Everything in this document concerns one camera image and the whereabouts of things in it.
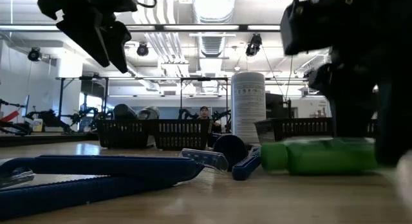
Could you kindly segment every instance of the ceiling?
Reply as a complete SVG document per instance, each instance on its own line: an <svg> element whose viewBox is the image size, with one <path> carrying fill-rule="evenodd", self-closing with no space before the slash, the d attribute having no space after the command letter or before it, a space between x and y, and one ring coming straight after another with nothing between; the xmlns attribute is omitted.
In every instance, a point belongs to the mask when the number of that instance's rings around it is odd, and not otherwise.
<svg viewBox="0 0 412 224"><path fill-rule="evenodd" d="M173 0L174 19L178 24L190 24L194 22L194 11L191 0ZM292 0L235 0L232 23L234 24L279 24L283 11ZM37 0L0 0L0 23L1 24L54 24L37 7ZM145 12L143 8L138 8L138 12ZM131 12L117 15L117 19L125 24L136 24ZM311 67L317 67L325 61L325 50L312 51L299 54L293 57L283 55L280 33L261 33L263 45L260 52L255 57L246 57L245 47L250 41L253 33L235 33L235 37L227 37L224 51L220 57L227 58L221 64L219 75L231 76L235 67L239 71L258 71L266 77L301 77L303 72ZM196 38L189 37L189 33L178 34L182 53L189 63L189 73L197 75L201 73L199 63L199 49ZM13 34L15 42L30 43L36 41L59 41L63 42L68 51L73 51L85 58L84 71L98 72L102 76L119 76L118 70L114 66L102 68L77 44L67 38L63 33L28 33L15 32ZM132 33L131 43L138 46L139 42L147 42L144 33ZM126 50L128 61L138 71L140 68L158 67L159 57L149 46L149 55L139 57L136 54L136 47ZM142 76L147 75L147 71L140 72Z"/></svg>

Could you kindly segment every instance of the man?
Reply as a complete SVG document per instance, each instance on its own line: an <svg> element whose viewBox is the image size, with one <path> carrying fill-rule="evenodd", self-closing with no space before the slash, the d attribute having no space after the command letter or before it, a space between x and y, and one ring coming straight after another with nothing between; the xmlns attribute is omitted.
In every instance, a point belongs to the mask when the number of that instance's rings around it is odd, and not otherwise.
<svg viewBox="0 0 412 224"><path fill-rule="evenodd" d="M200 108L200 116L199 116L199 119L210 120L210 117L209 117L209 109L207 108L207 106L202 106L202 107ZM213 132L213 133L221 133L221 125L220 125L218 122L213 122L212 132Z"/></svg>

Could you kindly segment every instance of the metal frame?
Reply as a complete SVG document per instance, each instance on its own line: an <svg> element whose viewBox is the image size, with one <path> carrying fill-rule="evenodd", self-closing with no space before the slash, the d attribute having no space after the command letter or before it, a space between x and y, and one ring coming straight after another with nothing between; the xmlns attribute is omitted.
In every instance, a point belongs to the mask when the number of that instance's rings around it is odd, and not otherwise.
<svg viewBox="0 0 412 224"><path fill-rule="evenodd" d="M60 80L60 98L59 98L59 112L57 117L61 118L62 116L62 106L63 106L63 91L66 87L72 83L74 80L105 80L106 87L104 88L104 105L103 105L103 112L106 114L106 108L108 106L108 95L109 95L109 78L108 77L93 77L93 78L85 78L85 77L72 77L72 78L65 78L65 77L57 77L57 80ZM66 85L64 84L65 80L70 80Z"/></svg>
<svg viewBox="0 0 412 224"><path fill-rule="evenodd" d="M126 24L129 32L280 32L279 24ZM0 32L61 32L54 24L0 24Z"/></svg>
<svg viewBox="0 0 412 224"><path fill-rule="evenodd" d="M198 82L210 82L212 80L220 81L224 80L226 82L226 111L229 110L229 78L227 77L182 77L180 78L180 109L183 109L183 81L189 80L189 81L198 81ZM229 121L228 116L226 116L226 124Z"/></svg>

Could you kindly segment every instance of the fluorescent light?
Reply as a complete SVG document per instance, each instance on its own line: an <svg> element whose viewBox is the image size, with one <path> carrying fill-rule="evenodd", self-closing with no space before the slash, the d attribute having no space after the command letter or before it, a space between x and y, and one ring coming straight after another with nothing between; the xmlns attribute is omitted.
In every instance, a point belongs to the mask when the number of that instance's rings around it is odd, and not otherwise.
<svg viewBox="0 0 412 224"><path fill-rule="evenodd" d="M145 30L145 31L146 30L147 31L156 30L154 25L127 25L126 27L130 32L139 31L139 30Z"/></svg>
<svg viewBox="0 0 412 224"><path fill-rule="evenodd" d="M111 77L109 80L136 80L135 78L124 78L124 77Z"/></svg>
<svg viewBox="0 0 412 224"><path fill-rule="evenodd" d="M273 31L280 31L280 25L248 25L247 29L250 31L253 30L273 30Z"/></svg>
<svg viewBox="0 0 412 224"><path fill-rule="evenodd" d="M144 77L144 80L180 80L178 77Z"/></svg>
<svg viewBox="0 0 412 224"><path fill-rule="evenodd" d="M127 98L133 97L133 95L109 95L109 97Z"/></svg>
<svg viewBox="0 0 412 224"><path fill-rule="evenodd" d="M188 99L195 99L195 98L220 98L221 95L194 95L186 97Z"/></svg>
<svg viewBox="0 0 412 224"><path fill-rule="evenodd" d="M235 33L190 33L189 37L236 37Z"/></svg>
<svg viewBox="0 0 412 224"><path fill-rule="evenodd" d="M219 30L219 31L231 31L239 30L239 25L165 25L164 30Z"/></svg>
<svg viewBox="0 0 412 224"><path fill-rule="evenodd" d="M151 97L163 97L164 95L136 95L136 97L144 97L144 98L151 98Z"/></svg>
<svg viewBox="0 0 412 224"><path fill-rule="evenodd" d="M60 32L54 24L45 25L2 25L0 24L0 31L2 32Z"/></svg>

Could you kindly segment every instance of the blurred object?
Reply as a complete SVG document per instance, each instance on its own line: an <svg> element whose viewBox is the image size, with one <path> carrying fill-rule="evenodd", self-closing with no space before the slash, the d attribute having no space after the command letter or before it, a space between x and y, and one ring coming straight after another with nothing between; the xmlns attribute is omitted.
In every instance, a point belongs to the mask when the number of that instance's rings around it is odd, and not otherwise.
<svg viewBox="0 0 412 224"><path fill-rule="evenodd" d="M40 11L53 20L63 11L63 20L56 27L90 54L101 66L112 63L128 72L124 45L131 40L125 24L116 21L115 12L136 12L137 5L153 8L137 0L38 0Z"/></svg>
<svg viewBox="0 0 412 224"><path fill-rule="evenodd" d="M117 104L113 109L113 117L115 120L136 120L137 115L133 109L126 104Z"/></svg>
<svg viewBox="0 0 412 224"><path fill-rule="evenodd" d="M152 120L160 118L160 111L155 106L147 106L137 113L139 120Z"/></svg>

